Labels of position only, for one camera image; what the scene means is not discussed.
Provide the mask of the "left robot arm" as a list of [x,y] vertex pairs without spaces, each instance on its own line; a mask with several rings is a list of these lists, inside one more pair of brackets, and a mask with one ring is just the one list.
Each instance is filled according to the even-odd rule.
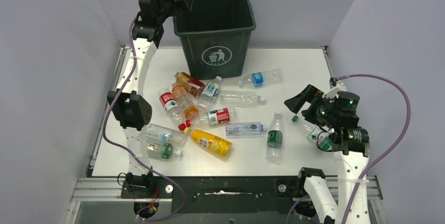
[[109,110],[107,122],[113,115],[119,122],[126,139],[122,145],[110,140],[104,125],[104,140],[125,150],[129,155],[129,168],[125,181],[130,186],[149,188],[154,184],[150,158],[146,147],[146,130],[152,118],[152,107],[143,98],[149,65],[159,48],[164,34],[163,24],[170,17],[187,14],[193,0],[139,0],[140,10],[131,21],[129,40],[132,57],[128,60],[123,77],[115,90],[107,94]]

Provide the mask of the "green label tall bottle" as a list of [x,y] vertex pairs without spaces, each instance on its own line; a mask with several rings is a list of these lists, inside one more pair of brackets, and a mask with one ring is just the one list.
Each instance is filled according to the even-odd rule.
[[269,162],[278,164],[281,159],[283,143],[283,115],[275,112],[267,134],[266,158]]

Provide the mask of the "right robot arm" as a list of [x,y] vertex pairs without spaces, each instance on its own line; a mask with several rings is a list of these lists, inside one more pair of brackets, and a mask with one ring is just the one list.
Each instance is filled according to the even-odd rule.
[[369,223],[367,180],[361,172],[369,162],[369,135],[358,125],[360,97],[338,82],[327,93],[313,85],[284,105],[301,113],[309,123],[321,128],[320,135],[331,141],[337,169],[337,198],[331,194],[321,169],[303,167],[295,181],[302,198],[309,199],[320,223]]

